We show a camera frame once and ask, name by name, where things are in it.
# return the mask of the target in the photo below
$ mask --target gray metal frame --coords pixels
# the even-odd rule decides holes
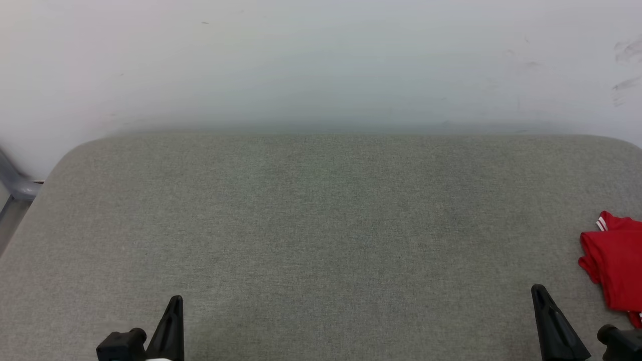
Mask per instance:
[[[4,184],[14,199],[33,200],[40,191],[41,184],[22,177],[0,152],[0,182]]]

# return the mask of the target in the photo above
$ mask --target gray upholstered cushion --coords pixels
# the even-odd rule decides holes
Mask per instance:
[[[533,283],[599,354],[629,323],[578,237],[642,218],[640,184],[642,150],[601,137],[95,141],[0,259],[0,358],[94,360],[181,294],[188,361],[538,360]]]

